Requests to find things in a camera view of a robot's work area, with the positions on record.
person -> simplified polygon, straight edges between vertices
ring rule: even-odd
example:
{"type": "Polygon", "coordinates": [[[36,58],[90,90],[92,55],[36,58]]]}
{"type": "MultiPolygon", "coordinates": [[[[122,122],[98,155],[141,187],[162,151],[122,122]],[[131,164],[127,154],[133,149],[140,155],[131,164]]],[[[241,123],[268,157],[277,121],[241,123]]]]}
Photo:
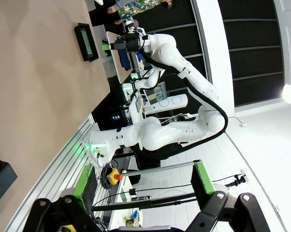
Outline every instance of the person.
{"type": "Polygon", "coordinates": [[[167,9],[175,9],[181,4],[181,0],[113,0],[103,6],[89,11],[92,26],[116,23],[120,24],[122,19],[152,9],[161,5],[167,9]]]}

white table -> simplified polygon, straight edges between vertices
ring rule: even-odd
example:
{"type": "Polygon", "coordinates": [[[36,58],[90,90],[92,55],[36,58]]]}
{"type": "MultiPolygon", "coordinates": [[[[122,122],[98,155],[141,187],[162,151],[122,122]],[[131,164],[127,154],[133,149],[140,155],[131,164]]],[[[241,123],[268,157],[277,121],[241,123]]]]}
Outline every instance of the white table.
{"type": "MultiPolygon", "coordinates": [[[[114,43],[116,41],[116,38],[119,35],[107,31],[106,36],[107,36],[108,43],[111,44],[111,43],[114,43]]],[[[120,84],[122,84],[126,80],[126,78],[130,75],[130,73],[132,72],[132,65],[131,65],[131,69],[125,70],[121,65],[120,56],[118,55],[118,51],[117,50],[110,50],[110,51],[111,51],[113,62],[115,64],[116,75],[117,75],[118,81],[120,82],[120,84]]],[[[128,59],[131,63],[131,58],[130,58],[130,55],[128,53],[127,53],[127,56],[128,56],[128,59]]]]}
{"type": "MultiPolygon", "coordinates": [[[[119,182],[118,188],[117,188],[117,194],[121,192],[128,191],[131,186],[131,182],[128,176],[123,177],[123,180],[119,182]]],[[[115,202],[130,202],[131,198],[135,197],[135,195],[130,196],[129,193],[123,193],[116,196],[115,202]]],[[[124,217],[129,217],[133,214],[135,209],[121,209],[121,210],[114,210],[112,211],[110,223],[108,230],[117,229],[120,226],[126,226],[126,222],[124,217]]],[[[139,224],[142,224],[142,212],[139,213],[139,224]]]]}

floor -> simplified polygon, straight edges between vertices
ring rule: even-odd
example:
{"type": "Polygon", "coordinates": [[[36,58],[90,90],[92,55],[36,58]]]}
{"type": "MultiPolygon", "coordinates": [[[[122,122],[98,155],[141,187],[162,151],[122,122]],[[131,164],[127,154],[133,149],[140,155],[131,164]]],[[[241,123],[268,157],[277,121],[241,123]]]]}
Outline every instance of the floor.
{"type": "MultiPolygon", "coordinates": [[[[161,166],[174,165],[178,163],[185,163],[188,161],[199,160],[204,162],[205,168],[211,180],[222,179],[227,176],[240,174],[240,169],[243,169],[249,177],[248,183],[243,183],[237,187],[231,187],[230,193],[233,196],[238,196],[244,192],[253,193],[265,214],[268,225],[272,232],[283,231],[276,215],[274,214],[271,205],[269,204],[265,194],[253,174],[249,170],[245,161],[242,159],[232,142],[226,136],[221,135],[217,139],[206,144],[200,145],[184,153],[170,157],[161,161],[161,166]]],[[[130,169],[136,169],[136,163],[131,161],[130,169]]],[[[192,166],[181,167],[167,171],[153,172],[150,174],[143,174],[138,184],[134,188],[150,189],[150,188],[164,188],[170,186],[180,186],[190,184],[192,166]]],[[[220,184],[228,184],[234,179],[219,181],[220,184]]],[[[150,195],[152,198],[167,197],[173,195],[180,195],[182,193],[193,192],[191,186],[173,188],[167,190],[149,190],[143,191],[138,196],[150,195]]],[[[143,210],[144,224],[143,227],[170,225],[179,229],[185,230],[192,220],[200,211],[196,202],[180,204],[177,206],[168,206],[162,208],[153,208],[143,210]]],[[[227,222],[219,222],[214,229],[215,232],[231,232],[231,228],[227,222]]]]}

table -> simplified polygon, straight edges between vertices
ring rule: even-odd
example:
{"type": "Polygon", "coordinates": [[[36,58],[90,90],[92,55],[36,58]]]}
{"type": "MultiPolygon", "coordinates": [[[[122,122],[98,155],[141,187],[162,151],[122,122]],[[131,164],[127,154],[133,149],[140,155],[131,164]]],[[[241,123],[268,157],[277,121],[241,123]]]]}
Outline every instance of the table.
{"type": "MultiPolygon", "coordinates": [[[[131,182],[128,176],[123,177],[123,179],[119,182],[117,188],[117,194],[121,192],[129,191],[132,188],[131,182]]],[[[122,193],[116,196],[115,202],[130,202],[131,198],[135,197],[135,195],[130,196],[129,193],[122,193]]],[[[117,229],[120,226],[126,226],[124,217],[129,217],[135,209],[121,209],[121,210],[113,210],[110,218],[110,223],[108,230],[117,229]]],[[[142,225],[142,212],[140,211],[140,221],[139,223],[142,225]]]]}
{"type": "Polygon", "coordinates": [[[102,60],[82,59],[78,22],[91,23],[84,1],[0,1],[0,159],[18,175],[0,200],[0,231],[110,91],[102,60]]]}
{"type": "MultiPolygon", "coordinates": [[[[109,31],[106,32],[106,35],[107,35],[107,40],[108,40],[109,44],[114,43],[116,41],[117,36],[118,36],[117,34],[114,34],[114,33],[109,32],[109,31]]],[[[113,62],[115,64],[118,81],[120,82],[120,84],[122,84],[126,80],[126,78],[130,75],[130,73],[132,72],[132,65],[131,65],[131,69],[126,71],[121,65],[120,56],[118,55],[118,51],[111,50],[111,55],[112,55],[113,62]]],[[[127,53],[127,56],[128,56],[128,59],[131,63],[131,58],[130,58],[128,53],[127,53]]]]}

green light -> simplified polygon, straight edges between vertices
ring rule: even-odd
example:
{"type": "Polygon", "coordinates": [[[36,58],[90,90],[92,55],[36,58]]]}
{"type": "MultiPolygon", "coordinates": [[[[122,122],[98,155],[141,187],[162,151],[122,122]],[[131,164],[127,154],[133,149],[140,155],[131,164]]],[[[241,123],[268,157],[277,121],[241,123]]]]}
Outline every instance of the green light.
{"type": "Polygon", "coordinates": [[[106,144],[92,144],[92,150],[95,150],[95,148],[99,148],[99,147],[105,147],[106,144]]]}

